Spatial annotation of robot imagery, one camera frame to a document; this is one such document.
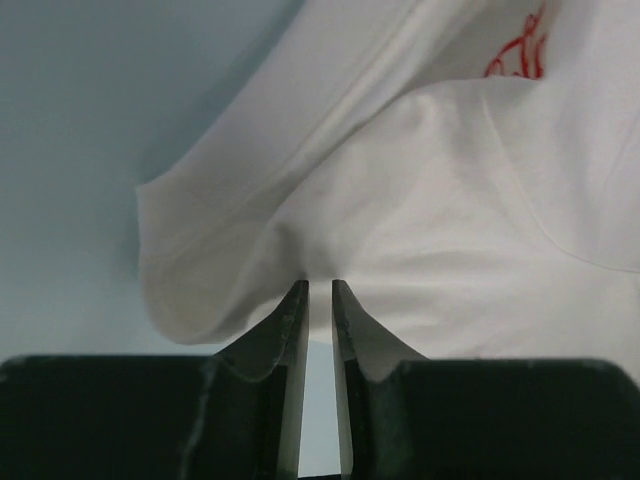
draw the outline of light blue surface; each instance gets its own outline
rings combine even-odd
[[[0,0],[0,360],[212,351],[145,318],[133,189],[198,139],[300,3]],[[304,474],[337,471],[330,362],[310,347]]]

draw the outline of white cloth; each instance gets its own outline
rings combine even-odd
[[[349,93],[313,106],[301,100],[304,113],[323,110],[322,121],[294,112],[295,90],[263,99],[274,103],[260,107],[258,123],[243,119],[256,107],[251,89],[260,91],[250,84],[240,113],[232,105],[174,170],[141,187],[141,278],[158,327],[182,342],[228,338],[307,277],[322,336],[330,281],[343,278],[374,317],[426,356],[599,357],[640,379],[640,4],[554,4],[548,41],[538,32],[533,42],[547,43],[546,78],[537,82],[471,78],[496,68],[500,47],[519,35],[522,17],[500,20],[513,3],[377,3],[384,35],[357,27],[353,38],[336,40],[356,45],[371,33],[366,53],[359,46],[339,55],[358,50],[353,58],[368,58],[364,70],[327,73]],[[331,7],[340,5],[375,15],[371,0]],[[311,21],[303,11],[298,26],[305,15]],[[491,18],[504,31],[491,30],[496,43],[473,75],[464,65],[479,62],[487,36],[475,22]],[[474,52],[466,63],[465,43]],[[318,69],[337,61],[318,50]],[[302,89],[306,73],[292,83]],[[314,78],[306,85],[324,85]],[[367,121],[418,84],[426,86]],[[284,128],[294,118],[299,130]],[[258,165],[250,173],[225,176],[225,165],[251,162]]]

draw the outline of red print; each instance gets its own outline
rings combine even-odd
[[[485,77],[511,75],[542,78],[544,76],[544,50],[547,34],[540,28],[544,11],[545,3],[542,4],[538,13],[527,16],[522,35],[507,43],[500,50],[500,53],[491,60],[484,72]]]

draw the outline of white shirt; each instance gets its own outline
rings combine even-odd
[[[599,357],[640,379],[640,5],[539,6],[311,2],[139,190],[161,331],[228,339],[306,277],[328,338],[343,278],[428,357]],[[537,76],[545,45],[543,80],[479,78]]]

